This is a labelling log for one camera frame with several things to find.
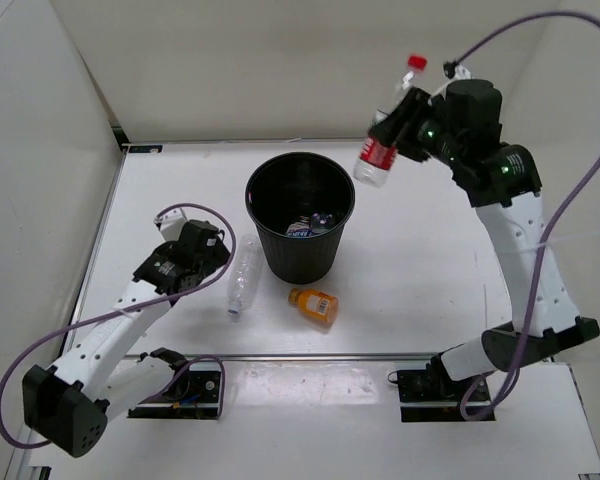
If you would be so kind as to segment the tall clear crushed bottle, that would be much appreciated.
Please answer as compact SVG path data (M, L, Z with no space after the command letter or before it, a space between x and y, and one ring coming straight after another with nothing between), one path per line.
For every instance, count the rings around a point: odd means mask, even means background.
M227 287L227 310L230 315L241 315L253 303L263 264L264 252L259 237L253 234L243 236Z

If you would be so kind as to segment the red label clear bottle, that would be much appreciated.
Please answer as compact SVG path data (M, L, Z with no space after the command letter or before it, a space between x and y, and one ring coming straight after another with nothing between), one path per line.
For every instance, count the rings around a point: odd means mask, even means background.
M377 126L396 109L422 75L427 64L426 57L419 54L409 55L400 79L376 109L353 170L353 176L359 182L375 187L381 187L386 182L397 153L393 141L386 139L386 128L378 129Z

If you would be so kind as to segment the small clear black-cap bottle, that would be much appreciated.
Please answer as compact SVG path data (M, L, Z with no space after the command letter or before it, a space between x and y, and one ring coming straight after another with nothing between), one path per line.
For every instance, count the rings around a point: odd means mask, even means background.
M312 235L321 235L333 229L337 223L333 214L316 212L309 217L309 231Z

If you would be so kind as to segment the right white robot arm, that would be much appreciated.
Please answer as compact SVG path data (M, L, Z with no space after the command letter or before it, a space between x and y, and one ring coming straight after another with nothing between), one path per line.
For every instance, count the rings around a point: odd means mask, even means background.
M470 379L597 338L598 322L581 316L553 253L541 244L542 183L529 150L500 138L501 92L487 80L465 79L451 82L443 96L402 87L393 104L377 114L361 159L382 167L397 156L446 165L488 233L512 309L509 322L431 359L432 393L450 400Z

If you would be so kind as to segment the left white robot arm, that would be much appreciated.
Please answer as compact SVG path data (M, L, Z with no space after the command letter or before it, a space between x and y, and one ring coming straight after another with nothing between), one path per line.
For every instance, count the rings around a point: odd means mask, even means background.
M120 362L188 290L230 261L224 231L207 221L178 221L135 270L115 304L50 366L31 367L22 380L25 424L74 458L89 452L107 424L147 399L179 402L192 396L186 358L160 347L131 367Z

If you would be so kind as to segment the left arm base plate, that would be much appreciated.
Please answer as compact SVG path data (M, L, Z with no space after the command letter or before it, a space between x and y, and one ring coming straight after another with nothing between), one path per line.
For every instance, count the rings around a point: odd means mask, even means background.
M128 411L129 419L219 420L224 408L225 368L206 356L188 366L164 394Z

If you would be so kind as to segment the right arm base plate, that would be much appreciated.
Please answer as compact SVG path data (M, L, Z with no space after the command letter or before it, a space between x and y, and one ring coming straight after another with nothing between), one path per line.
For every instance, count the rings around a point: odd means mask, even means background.
M472 385L472 379L440 390L427 371L416 369L394 370L387 375L387 381L398 390L402 423L465 421L460 412L460 403Z

